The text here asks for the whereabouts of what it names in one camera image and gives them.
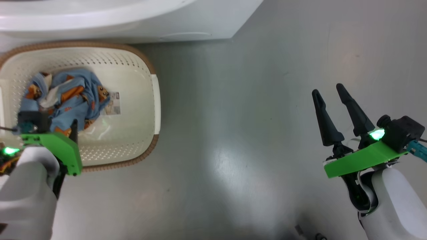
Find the teal connector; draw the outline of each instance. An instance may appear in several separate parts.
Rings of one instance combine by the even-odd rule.
[[[407,151],[415,157],[421,158],[427,162],[427,147],[424,147],[421,143],[413,140],[408,144]]]

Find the sticker inside basket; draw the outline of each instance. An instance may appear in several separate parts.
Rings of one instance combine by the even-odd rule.
[[[100,112],[101,115],[120,115],[120,93],[110,92],[110,102]]]

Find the brown basket rim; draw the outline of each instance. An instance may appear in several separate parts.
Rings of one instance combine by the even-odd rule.
[[[124,44],[112,44],[112,43],[101,43],[101,42],[91,42],[91,41],[60,41],[60,42],[48,42],[48,43],[40,43],[40,44],[32,44],[22,47],[14,48],[6,53],[4,53],[2,56],[0,56],[0,69],[3,67],[4,63],[11,57],[24,53],[24,52],[30,52],[35,50],[43,50],[43,49],[51,49],[51,48],[64,48],[64,47],[102,47],[102,48],[114,48],[114,49],[120,49],[129,51],[138,57],[140,57],[145,64],[147,65],[149,71],[151,74],[156,74],[153,65],[148,60],[148,58],[140,52],[138,49],[124,45]],[[151,140],[150,145],[148,148],[138,157],[126,161],[121,161],[117,163],[110,163],[110,164],[101,164],[101,165],[93,165],[93,166],[84,166],[82,172],[94,172],[94,171],[100,171],[100,170],[108,170],[108,169],[114,169],[119,167],[127,167],[130,165],[134,165],[143,159],[145,159],[150,153],[154,150],[154,148],[157,145],[157,141],[159,139],[159,134],[153,135],[153,139]]]

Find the black cable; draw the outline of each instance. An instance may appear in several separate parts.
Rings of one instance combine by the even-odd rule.
[[[6,130],[6,131],[11,131],[11,132],[16,132],[17,131],[17,129],[10,129],[10,128],[5,128],[5,127],[0,127],[0,129]]]

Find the black knob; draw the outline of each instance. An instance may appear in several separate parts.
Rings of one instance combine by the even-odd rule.
[[[387,125],[392,121],[389,115],[384,115],[378,119],[377,126],[380,128],[386,128]]]

